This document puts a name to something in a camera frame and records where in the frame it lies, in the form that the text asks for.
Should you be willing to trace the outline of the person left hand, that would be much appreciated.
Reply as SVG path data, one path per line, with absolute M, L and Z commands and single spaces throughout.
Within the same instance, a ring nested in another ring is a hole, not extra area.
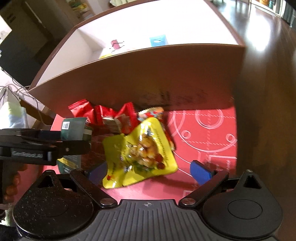
M 6 163 L 3 168 L 3 203 L 13 203 L 21 183 L 20 172 L 27 170 L 28 165 L 23 163 Z

